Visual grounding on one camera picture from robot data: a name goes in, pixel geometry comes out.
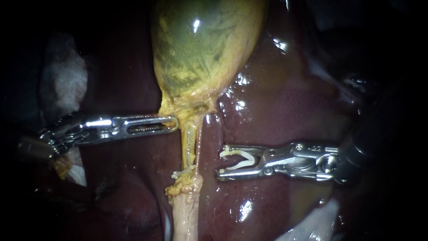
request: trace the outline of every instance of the clip applier jaw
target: clip applier jaw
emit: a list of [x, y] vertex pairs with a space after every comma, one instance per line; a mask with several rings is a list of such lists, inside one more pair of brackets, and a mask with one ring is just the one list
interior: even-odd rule
[[303, 142], [277, 149], [225, 145], [220, 157], [229, 155], [241, 155], [247, 160], [233, 167], [218, 170], [216, 175], [219, 181], [252, 179], [275, 174], [328, 181], [333, 179], [332, 172], [338, 162], [336, 147]]
[[157, 114], [110, 116], [76, 112], [44, 128], [39, 132], [39, 136], [42, 142], [53, 148], [53, 153], [45, 156], [55, 158], [75, 146], [167, 134], [177, 129], [178, 120], [174, 116]]

